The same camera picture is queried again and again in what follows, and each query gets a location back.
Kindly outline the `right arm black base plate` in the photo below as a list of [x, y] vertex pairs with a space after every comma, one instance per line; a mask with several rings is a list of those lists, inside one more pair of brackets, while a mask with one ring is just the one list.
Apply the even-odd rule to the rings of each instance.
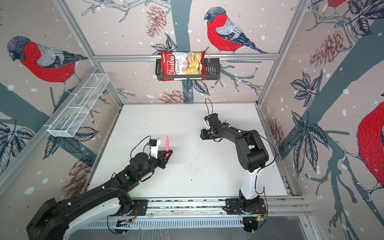
[[263, 198], [257, 197], [252, 200], [245, 200], [243, 198], [225, 199], [225, 206], [223, 210], [228, 215], [266, 215], [267, 208]]

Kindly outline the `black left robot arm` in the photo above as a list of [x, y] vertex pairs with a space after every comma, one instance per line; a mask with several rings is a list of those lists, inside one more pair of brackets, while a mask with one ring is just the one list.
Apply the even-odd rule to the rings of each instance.
[[138, 153], [124, 170], [107, 182], [78, 196], [42, 204], [26, 227], [30, 240], [63, 240], [82, 227], [110, 216], [135, 218], [145, 213], [146, 204], [135, 205], [129, 195], [140, 182], [148, 180], [156, 168], [164, 169], [172, 151], [159, 151], [157, 157]]

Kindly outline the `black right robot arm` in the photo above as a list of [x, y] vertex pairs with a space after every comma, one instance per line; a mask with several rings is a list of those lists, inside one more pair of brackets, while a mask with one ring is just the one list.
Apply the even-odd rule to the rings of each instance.
[[269, 160], [268, 151], [256, 130], [244, 131], [226, 122], [221, 122], [218, 114], [204, 117], [205, 128], [201, 130], [202, 140], [219, 142], [226, 139], [235, 144], [240, 165], [246, 173], [240, 189], [239, 204], [244, 212], [250, 212], [261, 203], [258, 192], [262, 169]]

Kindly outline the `pink highlighter pen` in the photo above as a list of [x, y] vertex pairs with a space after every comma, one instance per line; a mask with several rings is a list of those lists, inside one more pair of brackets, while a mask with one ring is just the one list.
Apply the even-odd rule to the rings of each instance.
[[169, 156], [169, 153], [168, 153], [169, 150], [170, 150], [170, 142], [169, 142], [169, 136], [167, 136], [166, 137], [166, 151], [167, 151], [166, 158]]

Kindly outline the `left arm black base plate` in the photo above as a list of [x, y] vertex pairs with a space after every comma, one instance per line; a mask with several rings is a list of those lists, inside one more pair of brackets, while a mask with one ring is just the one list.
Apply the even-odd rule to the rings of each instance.
[[148, 208], [148, 200], [134, 199], [121, 205], [119, 216], [145, 216]]

